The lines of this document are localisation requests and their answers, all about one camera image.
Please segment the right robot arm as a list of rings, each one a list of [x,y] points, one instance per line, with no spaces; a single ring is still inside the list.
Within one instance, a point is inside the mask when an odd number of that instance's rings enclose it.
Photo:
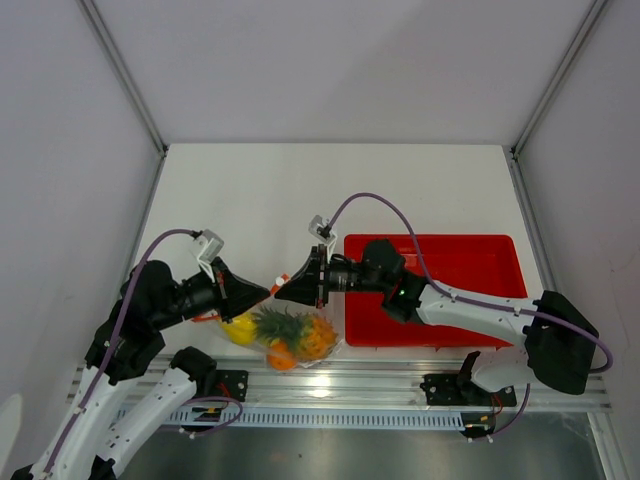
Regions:
[[[466,357],[456,389],[468,403],[534,380],[568,395],[586,390],[599,333],[558,292],[530,299],[462,290],[411,272],[389,240],[375,239],[359,261],[313,247],[275,296],[321,308],[334,292],[380,293],[383,311],[399,323],[454,327],[506,342],[499,351]]]

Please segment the toy orange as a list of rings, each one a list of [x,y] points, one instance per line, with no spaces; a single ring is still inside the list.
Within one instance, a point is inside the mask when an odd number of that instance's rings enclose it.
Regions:
[[[276,341],[269,347],[266,360],[273,369],[278,371],[291,370],[298,364],[296,357],[282,341]]]

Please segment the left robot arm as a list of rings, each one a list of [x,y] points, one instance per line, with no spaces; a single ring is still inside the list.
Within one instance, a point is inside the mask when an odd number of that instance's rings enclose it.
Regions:
[[[152,390],[116,413],[164,348],[163,330],[208,312],[224,321],[267,299],[267,288],[234,275],[215,258],[213,272],[178,283],[158,260],[139,264],[85,356],[80,388],[49,446],[15,479],[116,479],[171,413],[192,400],[225,402],[217,362],[195,347],[173,357]]]

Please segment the yellow toy lemon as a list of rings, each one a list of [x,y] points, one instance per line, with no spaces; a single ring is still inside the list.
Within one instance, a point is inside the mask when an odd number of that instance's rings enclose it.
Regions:
[[[256,324],[251,312],[235,317],[231,322],[222,322],[222,330],[229,340],[240,346],[252,344],[256,340]]]

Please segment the toy pineapple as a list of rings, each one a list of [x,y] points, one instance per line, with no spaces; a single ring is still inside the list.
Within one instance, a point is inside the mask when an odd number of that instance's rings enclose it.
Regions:
[[[338,343],[332,324],[317,314],[261,307],[254,319],[258,341],[269,347],[282,341],[299,361],[322,360]]]

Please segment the clear zip top bag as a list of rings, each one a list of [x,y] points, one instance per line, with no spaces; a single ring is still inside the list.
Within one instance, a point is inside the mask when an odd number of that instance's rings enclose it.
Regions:
[[[192,321],[204,324],[220,338],[264,356],[269,367],[288,371],[328,359],[342,339],[323,311],[275,298],[289,276],[276,278],[270,296],[229,322],[211,311]]]

